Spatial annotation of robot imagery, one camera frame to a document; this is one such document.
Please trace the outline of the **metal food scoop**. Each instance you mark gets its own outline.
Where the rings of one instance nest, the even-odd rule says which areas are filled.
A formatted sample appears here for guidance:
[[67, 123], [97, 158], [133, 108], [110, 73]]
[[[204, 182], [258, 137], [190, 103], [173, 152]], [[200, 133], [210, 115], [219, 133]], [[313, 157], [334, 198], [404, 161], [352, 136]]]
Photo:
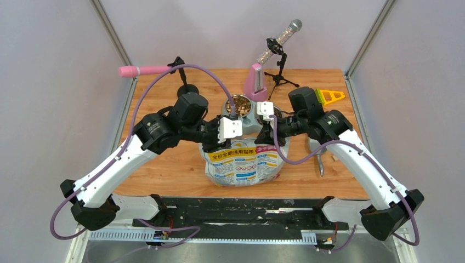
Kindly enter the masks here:
[[315, 152], [316, 161], [319, 167], [319, 173], [320, 176], [323, 177], [325, 174], [325, 168], [322, 161], [322, 156], [326, 152], [326, 148], [320, 148], [320, 143], [317, 140], [311, 138], [308, 139], [308, 146], [311, 152]]

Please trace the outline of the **pet food bag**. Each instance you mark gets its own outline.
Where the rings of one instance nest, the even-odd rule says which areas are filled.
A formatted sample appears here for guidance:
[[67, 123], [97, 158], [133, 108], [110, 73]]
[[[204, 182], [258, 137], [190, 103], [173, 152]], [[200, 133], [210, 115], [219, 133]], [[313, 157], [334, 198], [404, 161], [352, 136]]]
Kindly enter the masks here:
[[206, 153], [205, 174], [217, 186], [252, 186], [279, 177], [284, 160], [274, 144], [256, 144], [254, 137], [236, 139], [231, 148]]

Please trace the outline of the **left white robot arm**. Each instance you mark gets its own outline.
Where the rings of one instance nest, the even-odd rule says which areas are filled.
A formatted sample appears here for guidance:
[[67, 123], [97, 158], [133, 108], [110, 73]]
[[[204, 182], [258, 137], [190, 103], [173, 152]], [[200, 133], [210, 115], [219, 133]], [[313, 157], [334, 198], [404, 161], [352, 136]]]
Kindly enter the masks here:
[[207, 152], [229, 147], [230, 140], [220, 138], [220, 125], [226, 117], [217, 115], [207, 122], [203, 119], [207, 111], [208, 101], [203, 96], [181, 95], [173, 106], [145, 115], [123, 144], [88, 175], [62, 182], [60, 187], [72, 203], [74, 219], [90, 231], [126, 219], [164, 225], [168, 211], [159, 195], [123, 196], [114, 190], [145, 163], [180, 141], [201, 143]]

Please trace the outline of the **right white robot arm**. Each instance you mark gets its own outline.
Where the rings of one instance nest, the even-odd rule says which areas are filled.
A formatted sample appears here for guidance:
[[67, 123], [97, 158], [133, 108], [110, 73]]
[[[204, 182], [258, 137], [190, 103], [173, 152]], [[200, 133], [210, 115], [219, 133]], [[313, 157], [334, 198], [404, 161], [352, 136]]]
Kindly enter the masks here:
[[[256, 113], [263, 127], [257, 143], [273, 144], [281, 159], [292, 165], [304, 163], [322, 149], [336, 156], [351, 172], [368, 194], [366, 201], [350, 201], [326, 197], [313, 213], [314, 224], [328, 228], [334, 222], [361, 225], [374, 238], [385, 241], [390, 236], [399, 237], [396, 231], [410, 221], [413, 241], [403, 242], [419, 245], [419, 230], [415, 211], [424, 201], [418, 190], [408, 190], [390, 175], [359, 138], [348, 119], [338, 110], [325, 111], [315, 90], [297, 88], [288, 94], [293, 114], [277, 118], [270, 101], [258, 102]], [[281, 151], [286, 138], [307, 134], [319, 147], [299, 161], [291, 161]]]

